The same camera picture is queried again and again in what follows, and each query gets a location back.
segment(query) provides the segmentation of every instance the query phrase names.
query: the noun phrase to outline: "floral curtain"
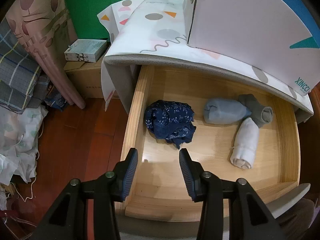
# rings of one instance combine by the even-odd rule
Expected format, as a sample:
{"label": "floral curtain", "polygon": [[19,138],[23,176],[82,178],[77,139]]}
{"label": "floral curtain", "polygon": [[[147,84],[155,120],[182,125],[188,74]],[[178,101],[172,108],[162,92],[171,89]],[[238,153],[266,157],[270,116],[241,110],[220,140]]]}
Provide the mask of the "floral curtain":
{"label": "floral curtain", "polygon": [[16,0],[6,19],[67,102],[84,108],[84,100],[63,71],[64,51],[77,39],[65,1]]}

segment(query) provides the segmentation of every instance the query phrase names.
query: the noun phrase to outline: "gray sock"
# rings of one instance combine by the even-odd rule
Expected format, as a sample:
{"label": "gray sock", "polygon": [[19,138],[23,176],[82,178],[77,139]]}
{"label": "gray sock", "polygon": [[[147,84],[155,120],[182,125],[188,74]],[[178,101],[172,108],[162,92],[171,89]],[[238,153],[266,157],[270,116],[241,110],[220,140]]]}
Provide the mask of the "gray sock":
{"label": "gray sock", "polygon": [[238,101],[252,112],[249,117],[259,128],[272,121],[272,108],[260,104],[253,94],[239,95]]}

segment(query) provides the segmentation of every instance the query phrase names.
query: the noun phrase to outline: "gray squiggle line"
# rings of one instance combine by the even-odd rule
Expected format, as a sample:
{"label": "gray squiggle line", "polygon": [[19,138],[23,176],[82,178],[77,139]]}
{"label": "gray squiggle line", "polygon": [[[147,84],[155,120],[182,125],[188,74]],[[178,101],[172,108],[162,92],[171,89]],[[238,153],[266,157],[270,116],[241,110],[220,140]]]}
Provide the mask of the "gray squiggle line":
{"label": "gray squiggle line", "polygon": [[167,46],[161,45],[161,44],[156,44],[155,47],[154,47],[155,50],[143,49],[142,51],[140,51],[140,53],[143,52],[143,51],[151,51],[151,52],[157,51],[157,46],[167,48],[167,47],[169,47],[168,41],[171,41],[171,42],[173,42],[173,43],[175,43],[175,44],[181,43],[181,42],[178,41],[177,39],[183,39],[183,40],[187,41],[186,39],[184,39],[184,38],[182,38],[182,37],[175,37],[174,39],[175,39],[177,42],[174,42],[174,41],[171,41],[171,40],[165,40],[164,42],[167,44]]}
{"label": "gray squiggle line", "polygon": [[146,3],[165,3],[165,4],[171,4],[171,5],[174,5],[174,3],[170,3],[170,2],[146,2]]}

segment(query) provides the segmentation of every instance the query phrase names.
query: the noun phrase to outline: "blue floral cloth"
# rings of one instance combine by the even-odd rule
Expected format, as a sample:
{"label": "blue floral cloth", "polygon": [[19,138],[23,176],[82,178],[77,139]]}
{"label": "blue floral cloth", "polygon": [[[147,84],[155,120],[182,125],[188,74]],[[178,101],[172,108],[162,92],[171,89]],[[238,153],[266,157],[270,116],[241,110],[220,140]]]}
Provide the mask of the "blue floral cloth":
{"label": "blue floral cloth", "polygon": [[180,149],[181,143],[192,140],[196,127],[192,122],[194,112],[188,104],[158,100],[147,107],[145,123],[157,139],[165,139]]}

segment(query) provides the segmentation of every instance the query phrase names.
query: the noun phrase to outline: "pink shape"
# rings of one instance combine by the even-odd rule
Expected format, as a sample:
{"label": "pink shape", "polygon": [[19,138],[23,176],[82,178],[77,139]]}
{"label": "pink shape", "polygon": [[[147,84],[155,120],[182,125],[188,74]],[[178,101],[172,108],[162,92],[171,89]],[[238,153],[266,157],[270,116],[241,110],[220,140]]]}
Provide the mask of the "pink shape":
{"label": "pink shape", "polygon": [[208,50],[205,50],[205,49],[202,49],[202,51],[205,53],[205,54],[207,54],[207,55],[209,55],[210,57],[213,57],[214,59],[218,59],[218,58],[220,58],[220,54],[218,54],[218,53],[215,53],[215,52],[213,52],[213,51],[208,51]]}
{"label": "pink shape", "polygon": [[131,11],[131,9],[130,9],[128,6],[124,6],[124,7],[121,7],[118,11],[119,11],[119,12],[122,12],[122,11]]}
{"label": "pink shape", "polygon": [[128,18],[128,19],[125,19],[125,20],[123,20],[123,21],[121,21],[121,22],[119,22],[119,23],[122,24],[122,25],[125,25],[125,23],[126,23],[128,20],[129,20],[129,18]]}

